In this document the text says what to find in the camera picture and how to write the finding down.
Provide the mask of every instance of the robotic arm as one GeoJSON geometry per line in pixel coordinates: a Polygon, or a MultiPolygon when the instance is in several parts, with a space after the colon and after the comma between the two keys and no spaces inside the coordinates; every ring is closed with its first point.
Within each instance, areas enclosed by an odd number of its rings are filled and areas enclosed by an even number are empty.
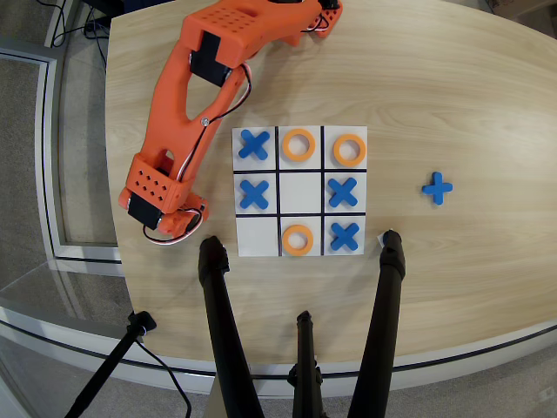
{"type": "Polygon", "coordinates": [[[275,40],[296,46],[306,32],[327,37],[341,13],[338,0],[220,0],[185,18],[155,88],[143,147],[118,201],[144,225],[147,239],[175,244],[207,219],[207,202],[191,187],[222,119],[252,90],[245,61],[275,40]],[[221,88],[192,120],[185,114],[191,74],[221,88]],[[231,108],[244,81],[245,93],[231,108]],[[146,228],[171,238],[153,239],[146,228]]]}

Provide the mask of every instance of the wooden table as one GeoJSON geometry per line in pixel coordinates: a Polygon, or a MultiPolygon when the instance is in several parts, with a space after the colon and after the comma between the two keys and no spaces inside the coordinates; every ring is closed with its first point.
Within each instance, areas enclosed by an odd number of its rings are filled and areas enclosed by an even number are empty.
{"type": "MultiPolygon", "coordinates": [[[[194,186],[211,204],[209,221],[179,245],[147,242],[117,196],[182,20],[210,3],[166,3],[112,23],[111,198],[133,306],[158,323],[149,348],[212,360],[197,273],[199,244],[212,234],[230,255],[226,282],[250,362],[294,362],[305,309],[321,362],[359,360],[379,273],[376,237],[388,228],[406,253],[397,355],[557,317],[557,43],[450,3],[346,0],[325,41],[265,47],[250,62],[252,95],[221,125],[194,186]],[[368,126],[364,256],[238,257],[231,129],[265,125],[368,126]],[[441,207],[420,193],[433,171],[454,184],[441,207]]],[[[216,91],[193,83],[189,114],[216,91]]]]}

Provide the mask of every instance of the tic-tac-toe board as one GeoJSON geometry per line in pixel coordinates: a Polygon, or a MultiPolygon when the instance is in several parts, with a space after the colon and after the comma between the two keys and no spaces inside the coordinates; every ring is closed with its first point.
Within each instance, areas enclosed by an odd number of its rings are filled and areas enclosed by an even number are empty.
{"type": "Polygon", "coordinates": [[[366,234],[366,126],[232,130],[240,257],[358,255],[366,234]]]}

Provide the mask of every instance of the black tripod leg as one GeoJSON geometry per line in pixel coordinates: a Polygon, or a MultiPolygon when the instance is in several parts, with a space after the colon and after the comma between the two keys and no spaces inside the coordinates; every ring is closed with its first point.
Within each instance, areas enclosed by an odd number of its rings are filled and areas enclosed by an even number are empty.
{"type": "Polygon", "coordinates": [[[298,363],[288,374],[288,382],[294,386],[294,410],[292,418],[324,417],[321,399],[321,372],[313,351],[313,323],[309,312],[298,318],[298,363]]]}
{"type": "Polygon", "coordinates": [[[199,281],[205,294],[212,351],[226,414],[228,418],[263,418],[226,291],[228,271],[226,250],[218,238],[203,241],[199,249],[199,281]]]}
{"type": "Polygon", "coordinates": [[[400,289],[406,274],[402,241],[395,231],[386,233],[379,263],[372,321],[348,418],[382,418],[386,412],[399,326],[400,289]]]}
{"type": "Polygon", "coordinates": [[[140,312],[137,315],[132,313],[128,317],[128,320],[130,320],[131,323],[127,328],[128,332],[114,347],[103,364],[101,364],[101,367],[98,368],[97,372],[95,372],[93,377],[91,377],[81,393],[77,396],[70,411],[66,414],[66,418],[79,417],[85,409],[89,407],[93,399],[95,399],[98,391],[101,390],[118,363],[124,358],[136,338],[140,335],[147,334],[147,331],[151,331],[157,327],[157,324],[147,312],[140,312]]]}

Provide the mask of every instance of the cable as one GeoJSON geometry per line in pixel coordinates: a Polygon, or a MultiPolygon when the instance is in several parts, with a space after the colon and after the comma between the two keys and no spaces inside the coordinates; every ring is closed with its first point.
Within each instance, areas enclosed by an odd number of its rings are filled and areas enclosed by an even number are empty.
{"type": "Polygon", "coordinates": [[[250,96],[250,93],[252,92],[252,69],[246,63],[241,64],[241,66],[242,66],[242,69],[244,70],[244,73],[245,73],[245,79],[247,80],[247,88],[245,89],[244,94],[242,95],[240,100],[232,108],[230,108],[228,111],[216,116],[215,118],[211,119],[209,121],[209,123],[207,124],[207,126],[205,126],[203,128],[203,130],[201,131],[201,134],[199,135],[198,140],[195,143],[195,146],[193,147],[193,151],[191,151],[190,155],[185,160],[184,164],[180,168],[180,171],[178,172],[178,181],[182,181],[182,178],[184,177],[184,174],[185,174],[188,166],[190,165],[191,161],[193,160],[193,156],[195,155],[195,152],[198,149],[199,144],[201,143],[201,139],[203,138],[203,135],[205,134],[205,131],[207,130],[207,127],[210,124],[212,124],[215,120],[222,119],[225,116],[230,115],[233,111],[237,110],[246,101],[246,99],[250,96]]]}
{"type": "Polygon", "coordinates": [[[495,14],[495,12],[493,11],[493,7],[489,3],[489,0],[486,0],[486,4],[487,4],[487,7],[489,8],[489,10],[492,12],[492,14],[495,14]]]}
{"type": "Polygon", "coordinates": [[[89,6],[89,9],[91,11],[91,16],[93,17],[93,33],[95,34],[95,39],[97,40],[98,51],[101,53],[101,58],[103,59],[104,72],[106,72],[106,58],[104,57],[103,50],[101,49],[101,43],[98,42],[97,21],[95,20],[95,11],[93,10],[92,6],[89,6]]]}
{"type": "MultiPolygon", "coordinates": [[[[105,26],[103,26],[102,24],[97,24],[97,26],[98,26],[99,28],[101,28],[101,29],[103,30],[104,33],[107,33],[107,32],[106,32],[106,27],[105,27],[105,26]]],[[[79,26],[78,28],[70,29],[70,30],[67,30],[66,32],[59,33],[59,34],[56,35],[56,37],[54,38],[54,40],[53,40],[53,42],[52,42],[52,46],[53,46],[54,48],[59,48],[59,47],[61,47],[61,46],[64,44],[64,41],[62,41],[60,44],[56,44],[56,40],[57,40],[59,37],[62,37],[62,36],[64,36],[64,35],[67,35],[68,33],[72,33],[72,32],[75,32],[76,30],[81,30],[81,29],[87,29],[87,26],[85,26],[85,25],[84,25],[84,26],[79,26]]],[[[87,33],[85,32],[85,30],[84,30],[82,33],[84,34],[84,37],[86,37],[87,39],[95,39],[95,37],[88,37],[88,36],[87,36],[87,33]]],[[[98,38],[99,38],[99,39],[108,39],[108,37],[98,37],[98,38]]]]}
{"type": "MultiPolygon", "coordinates": [[[[64,0],[64,2],[62,3],[62,6],[58,6],[57,4],[52,4],[52,3],[45,3],[45,2],[42,2],[41,0],[35,0],[35,1],[39,4],[42,4],[43,6],[54,7],[56,9],[60,9],[60,14],[58,15],[58,20],[57,20],[57,23],[56,23],[56,26],[57,26],[56,29],[58,29],[58,23],[60,22],[60,17],[61,17],[62,18],[62,27],[64,29],[64,30],[62,30],[62,32],[64,33],[64,40],[62,41],[62,44],[63,44],[64,41],[66,40],[66,38],[65,38],[66,19],[65,19],[65,16],[64,16],[64,6],[66,5],[66,0],[64,0]]],[[[52,39],[52,42],[50,42],[51,47],[55,46],[54,45],[55,40],[56,40],[56,38],[52,39]]]]}
{"type": "Polygon", "coordinates": [[[196,232],[198,230],[198,228],[201,226],[201,224],[203,223],[203,213],[201,213],[201,211],[199,211],[199,209],[196,209],[194,207],[191,207],[189,209],[178,209],[180,212],[194,212],[196,213],[199,218],[198,218],[198,222],[195,224],[195,226],[188,231],[186,228],[186,232],[183,233],[182,235],[180,235],[179,237],[176,238],[172,238],[172,239],[156,239],[156,238],[152,238],[149,235],[147,235],[147,226],[143,225],[143,235],[153,244],[157,244],[159,246],[171,246],[173,244],[177,244],[180,241],[183,241],[184,239],[188,238],[190,235],[192,235],[194,232],[196,232]]]}
{"type": "Polygon", "coordinates": [[[325,18],[325,16],[323,16],[323,13],[319,13],[319,21],[317,22],[317,24],[315,26],[313,26],[312,28],[307,28],[306,30],[302,30],[303,33],[309,33],[309,32],[321,32],[324,30],[329,29],[329,21],[325,18]],[[327,26],[321,26],[321,24],[325,22],[327,24],[327,26]]]}
{"type": "Polygon", "coordinates": [[[182,398],[184,399],[185,405],[187,407],[187,410],[185,412],[185,418],[190,418],[191,415],[191,403],[190,400],[188,399],[187,395],[185,394],[184,390],[182,389],[182,387],[180,386],[180,384],[178,383],[178,380],[176,380],[176,376],[174,375],[174,373],[172,372],[171,368],[166,366],[166,364],[164,363],[164,361],[160,360],[155,354],[153,354],[151,351],[149,351],[147,348],[145,348],[138,340],[136,340],[136,344],[138,344],[141,349],[143,351],[145,351],[148,355],[150,355],[153,359],[155,359],[158,364],[160,364],[162,367],[164,367],[166,369],[166,371],[168,372],[168,374],[171,376],[172,381],[174,382],[174,386],[176,386],[176,389],[178,390],[178,392],[180,393],[180,395],[182,396],[182,398]]]}
{"type": "MultiPolygon", "coordinates": [[[[89,20],[89,19],[91,19],[91,15],[92,15],[92,13],[91,13],[91,8],[90,8],[89,14],[87,15],[87,18],[85,18],[85,29],[87,29],[86,26],[91,23],[91,21],[89,20]]],[[[106,26],[103,26],[102,24],[98,24],[98,23],[94,23],[94,25],[101,28],[106,35],[110,35],[110,32],[107,32],[108,28],[106,26]]],[[[103,37],[103,36],[101,36],[101,37],[94,37],[94,36],[90,37],[90,36],[87,35],[86,30],[84,30],[84,37],[86,37],[87,39],[97,39],[97,38],[98,39],[109,39],[108,37],[103,37]]]]}

